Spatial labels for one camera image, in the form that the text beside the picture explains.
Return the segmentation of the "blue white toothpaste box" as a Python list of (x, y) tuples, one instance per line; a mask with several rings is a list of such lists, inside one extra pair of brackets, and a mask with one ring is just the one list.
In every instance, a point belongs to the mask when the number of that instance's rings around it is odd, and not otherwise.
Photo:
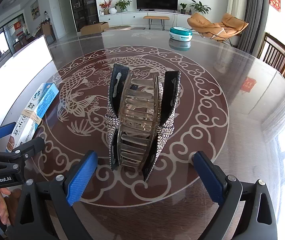
[(13, 152), (21, 144), (30, 141), (49, 106), (59, 93), (54, 83), (42, 83), (33, 94), (9, 137), (6, 152)]

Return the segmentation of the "rhinestone hair claw clip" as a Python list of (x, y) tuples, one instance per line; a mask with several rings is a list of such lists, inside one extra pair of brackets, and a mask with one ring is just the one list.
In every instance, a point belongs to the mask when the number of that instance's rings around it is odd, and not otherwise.
[(112, 170), (134, 168), (147, 181), (169, 137), (180, 89), (179, 71), (137, 79), (121, 64), (114, 64), (105, 115)]

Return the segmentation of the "cardboard box on floor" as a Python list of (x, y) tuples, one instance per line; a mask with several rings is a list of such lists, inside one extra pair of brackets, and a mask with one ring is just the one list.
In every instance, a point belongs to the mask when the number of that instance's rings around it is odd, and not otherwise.
[(102, 33), (107, 28), (109, 28), (108, 22), (85, 25), (81, 28), (81, 36)]

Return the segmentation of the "dark wooden dining chair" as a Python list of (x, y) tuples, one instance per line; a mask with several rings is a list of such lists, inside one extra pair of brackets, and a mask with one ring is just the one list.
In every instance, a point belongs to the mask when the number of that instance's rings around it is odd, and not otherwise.
[(264, 34), (258, 58), (285, 78), (285, 45), (269, 33)]

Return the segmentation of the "red flower vase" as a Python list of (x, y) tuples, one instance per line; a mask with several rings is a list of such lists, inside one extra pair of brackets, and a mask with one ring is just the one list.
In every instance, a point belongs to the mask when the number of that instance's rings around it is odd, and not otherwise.
[(102, 3), (99, 4), (99, 6), (101, 7), (101, 9), (104, 11), (105, 15), (109, 14), (109, 9), (111, 7), (113, 0), (104, 0)]

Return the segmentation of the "dark display cabinet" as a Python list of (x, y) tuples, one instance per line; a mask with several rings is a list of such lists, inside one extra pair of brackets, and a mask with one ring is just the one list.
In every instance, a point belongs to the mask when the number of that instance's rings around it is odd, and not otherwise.
[(76, 31), (99, 22), (96, 0), (70, 0)]

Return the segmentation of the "grey curtain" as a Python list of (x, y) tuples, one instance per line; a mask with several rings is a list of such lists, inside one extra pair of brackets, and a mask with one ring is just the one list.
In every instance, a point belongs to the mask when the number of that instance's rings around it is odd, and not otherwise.
[(241, 32), (237, 48), (253, 56), (258, 55), (269, 10), (269, 0), (247, 0), (245, 22), (248, 26)]

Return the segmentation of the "green potted plant left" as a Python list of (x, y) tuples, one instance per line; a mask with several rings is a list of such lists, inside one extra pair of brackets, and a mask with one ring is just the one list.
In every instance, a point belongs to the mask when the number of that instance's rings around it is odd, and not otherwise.
[(132, 2), (131, 0), (118, 0), (117, 3), (115, 3), (114, 7), (119, 12), (126, 12), (131, 2)]

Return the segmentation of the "green potted plant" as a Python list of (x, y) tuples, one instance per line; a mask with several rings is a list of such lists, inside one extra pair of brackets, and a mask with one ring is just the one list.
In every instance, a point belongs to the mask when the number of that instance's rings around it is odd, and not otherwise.
[(115, 3), (114, 7), (119, 12), (126, 12), (131, 2), (132, 2), (131, 0), (118, 0), (117, 3)]
[(197, 2), (195, 0), (191, 0), (192, 3), (190, 3), (190, 7), (192, 7), (196, 12), (199, 12), (201, 14), (208, 14), (211, 8), (203, 4), (201, 1)]

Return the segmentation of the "orange lounge chair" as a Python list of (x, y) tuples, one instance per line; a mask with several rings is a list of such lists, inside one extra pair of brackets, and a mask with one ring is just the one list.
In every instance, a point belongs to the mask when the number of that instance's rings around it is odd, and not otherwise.
[(221, 22), (218, 23), (211, 23), (200, 13), (195, 13), (187, 19), (187, 23), (201, 37), (221, 43), (224, 41), (230, 42), (231, 37), (240, 34), (249, 25), (249, 23), (228, 13), (225, 13)]

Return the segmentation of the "teal white round container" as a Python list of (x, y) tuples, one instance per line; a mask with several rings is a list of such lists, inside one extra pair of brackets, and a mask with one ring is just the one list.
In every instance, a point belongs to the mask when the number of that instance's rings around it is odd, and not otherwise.
[(171, 27), (169, 35), (171, 39), (182, 42), (189, 42), (193, 37), (192, 30), (183, 27)]

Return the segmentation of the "white tv cabinet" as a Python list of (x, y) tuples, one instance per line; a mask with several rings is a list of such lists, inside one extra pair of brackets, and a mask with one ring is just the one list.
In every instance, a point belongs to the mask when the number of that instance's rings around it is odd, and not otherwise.
[(110, 27), (129, 25), (132, 28), (169, 31), (171, 27), (189, 28), (189, 17), (190, 15), (174, 12), (128, 11), (99, 16), (99, 21), (108, 22)]

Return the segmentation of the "green potted plant right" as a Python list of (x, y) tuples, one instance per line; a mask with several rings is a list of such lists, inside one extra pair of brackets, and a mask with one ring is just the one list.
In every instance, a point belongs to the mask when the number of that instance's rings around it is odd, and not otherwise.
[(196, 12), (199, 12), (201, 14), (208, 14), (211, 8), (203, 4), (201, 1), (197, 2), (195, 0), (191, 0), (192, 3), (190, 3), (190, 7), (192, 7)]

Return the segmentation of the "small potted plant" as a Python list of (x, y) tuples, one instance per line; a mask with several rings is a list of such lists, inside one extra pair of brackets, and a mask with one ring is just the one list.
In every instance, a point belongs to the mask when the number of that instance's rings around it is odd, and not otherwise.
[(186, 6), (187, 4), (186, 3), (180, 3), (180, 13), (181, 14), (186, 14)]

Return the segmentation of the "wall painting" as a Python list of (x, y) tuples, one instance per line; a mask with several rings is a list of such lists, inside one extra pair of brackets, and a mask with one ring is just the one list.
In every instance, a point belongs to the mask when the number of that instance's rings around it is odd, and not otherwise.
[(38, 18), (40, 16), (40, 9), (39, 9), (38, 0), (36, 0), (34, 3), (32, 3), (32, 5), (30, 6), (30, 9), (31, 9), (32, 19), (36, 20), (36, 18)]

